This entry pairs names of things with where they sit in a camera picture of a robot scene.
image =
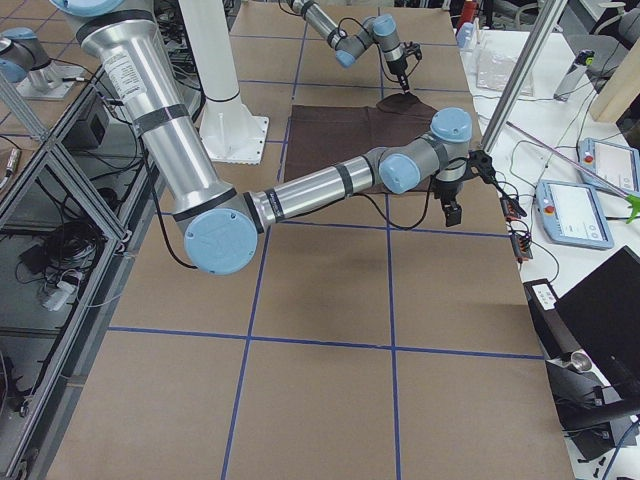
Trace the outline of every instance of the light blue joint cap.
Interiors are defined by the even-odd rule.
[[[16,65],[13,62],[7,60],[0,60],[0,71],[10,83],[18,83],[27,78],[27,72],[20,65]]]
[[[386,37],[396,31],[396,21],[390,13],[380,15],[373,21],[373,33],[378,37]]]
[[[401,153],[392,153],[385,158],[378,171],[385,186],[396,194],[411,190],[420,183],[420,169],[416,162]]]
[[[97,17],[109,13],[124,0],[49,0],[65,13],[77,17]]]
[[[38,38],[36,34],[33,33],[33,30],[27,27],[10,28],[2,32],[2,35],[10,40],[33,40],[34,38]]]
[[[449,143],[464,143],[471,140],[471,116],[461,108],[443,108],[431,120],[431,132]]]
[[[187,227],[184,247],[196,267],[229,275],[247,265],[256,252],[258,232],[246,215],[216,208],[198,215]]]
[[[336,50],[336,60],[338,60],[338,63],[344,68],[349,68],[356,63],[356,57],[345,50]]]

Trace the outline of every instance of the white power adapter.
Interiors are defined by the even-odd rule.
[[[57,312],[67,303],[69,297],[78,289],[82,281],[82,273],[77,270],[69,270],[62,274],[56,288],[42,301],[42,306],[50,312]]]

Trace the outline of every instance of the red object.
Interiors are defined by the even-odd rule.
[[[467,22],[473,22],[473,18],[476,16],[476,11],[478,10],[478,4],[475,0],[467,0],[464,2],[462,6],[462,13],[460,14],[460,18],[458,19],[458,24],[456,25],[456,31],[460,30],[460,27]]]

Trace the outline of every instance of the robot mounting pedestal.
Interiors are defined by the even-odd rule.
[[[212,160],[260,163],[269,119],[254,117],[242,103],[222,2],[181,0],[207,103],[200,136]]]

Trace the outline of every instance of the small robot arm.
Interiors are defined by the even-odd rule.
[[[383,182],[403,193],[437,174],[455,197],[470,174],[471,118],[447,108],[408,145],[376,148],[262,192],[238,194],[218,177],[173,78],[151,0],[51,0],[83,50],[98,57],[175,199],[173,217],[193,263],[213,274],[240,270],[270,225]],[[307,17],[314,12],[307,9]]]
[[[301,16],[320,34],[329,46],[336,51],[336,59],[345,68],[349,68],[371,45],[378,45],[389,68],[389,72],[398,78],[404,93],[409,91],[407,75],[407,58],[415,56],[422,60],[420,45],[409,42],[402,43],[393,17],[386,13],[379,17],[367,17],[362,23],[357,22],[360,31],[348,35],[340,23],[335,23],[314,0],[287,0],[289,7]]]

